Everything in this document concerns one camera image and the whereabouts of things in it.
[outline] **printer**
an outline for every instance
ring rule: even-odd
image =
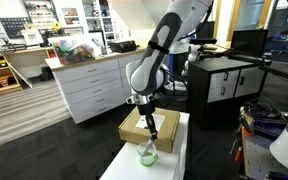
[[[125,53],[136,50],[136,44],[133,40],[112,41],[109,46],[112,52]]]

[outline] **cardboard box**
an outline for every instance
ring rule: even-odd
[[[172,152],[180,113],[156,108],[153,113],[156,129],[158,130],[157,139],[154,141],[156,149],[165,152]],[[146,120],[141,116],[137,107],[128,115],[128,117],[119,126],[120,138],[124,141],[139,144],[147,142],[151,137],[149,129],[145,129]]]

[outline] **drawer handle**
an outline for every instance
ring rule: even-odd
[[[225,74],[224,74],[224,81],[227,81],[228,75],[229,75],[229,73],[228,73],[228,72],[225,72]]]
[[[92,69],[92,70],[89,70],[87,72],[94,72],[94,71],[97,71],[97,69]]]
[[[93,93],[95,93],[95,92],[100,92],[100,91],[102,91],[102,89],[96,90],[96,91],[94,91]]]
[[[105,98],[103,98],[103,99],[100,99],[100,100],[97,100],[96,102],[101,102],[101,101],[104,101],[104,99],[105,99]]]
[[[91,83],[95,83],[95,82],[97,82],[97,81],[100,81],[100,79],[96,79],[96,80],[94,80],[94,81],[91,81]]]
[[[244,80],[245,80],[245,77],[241,77],[241,82],[240,82],[240,85],[243,85],[244,84]]]
[[[102,109],[99,109],[98,111],[103,111],[103,110],[105,110],[107,107],[105,107],[105,108],[102,108]]]
[[[224,96],[224,94],[225,94],[225,87],[222,87],[222,89],[221,89],[221,95]]]

